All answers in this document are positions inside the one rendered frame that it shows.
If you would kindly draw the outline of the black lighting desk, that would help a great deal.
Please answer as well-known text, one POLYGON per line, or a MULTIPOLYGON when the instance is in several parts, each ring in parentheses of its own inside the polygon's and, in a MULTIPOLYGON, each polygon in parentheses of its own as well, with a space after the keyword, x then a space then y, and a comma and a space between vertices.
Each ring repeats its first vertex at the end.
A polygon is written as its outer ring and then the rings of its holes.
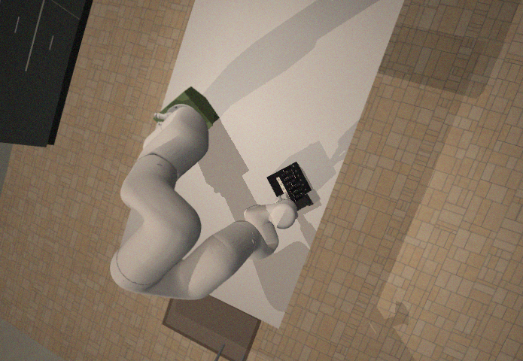
POLYGON ((287 193, 293 202, 299 201, 312 190, 297 162, 271 174, 267 179, 276 197, 287 193))

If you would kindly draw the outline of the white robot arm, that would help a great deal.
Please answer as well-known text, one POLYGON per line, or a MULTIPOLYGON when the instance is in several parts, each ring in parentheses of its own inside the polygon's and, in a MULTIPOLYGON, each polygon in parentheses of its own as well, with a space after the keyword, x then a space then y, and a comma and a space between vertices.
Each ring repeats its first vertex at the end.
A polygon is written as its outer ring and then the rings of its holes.
POLYGON ((123 202, 144 222, 114 254, 111 276, 118 286, 134 293, 202 299, 248 258, 259 260, 274 253, 279 243, 275 227, 291 227, 298 210, 321 198, 313 189, 297 202, 279 196, 275 204, 252 205, 244 211, 246 221, 214 233, 182 259, 198 241, 202 225, 175 185, 207 153, 208 127, 189 105, 174 105, 154 117, 166 122, 159 121, 145 139, 120 190, 123 202))

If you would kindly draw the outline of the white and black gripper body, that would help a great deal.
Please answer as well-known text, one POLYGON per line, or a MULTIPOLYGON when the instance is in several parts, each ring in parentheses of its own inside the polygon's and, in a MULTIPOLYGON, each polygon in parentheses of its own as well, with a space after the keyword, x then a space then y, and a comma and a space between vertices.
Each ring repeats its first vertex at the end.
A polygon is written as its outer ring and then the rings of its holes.
MULTIPOLYGON (((278 196, 279 197, 279 196, 278 196)), ((277 197, 277 198, 278 198, 277 197)), ((290 200, 290 197, 287 193, 284 193, 283 195, 280 196, 282 199, 289 199, 290 200)), ((277 203, 278 199, 275 199, 275 203, 277 203)), ((298 218, 298 213, 296 213, 296 218, 298 218)))

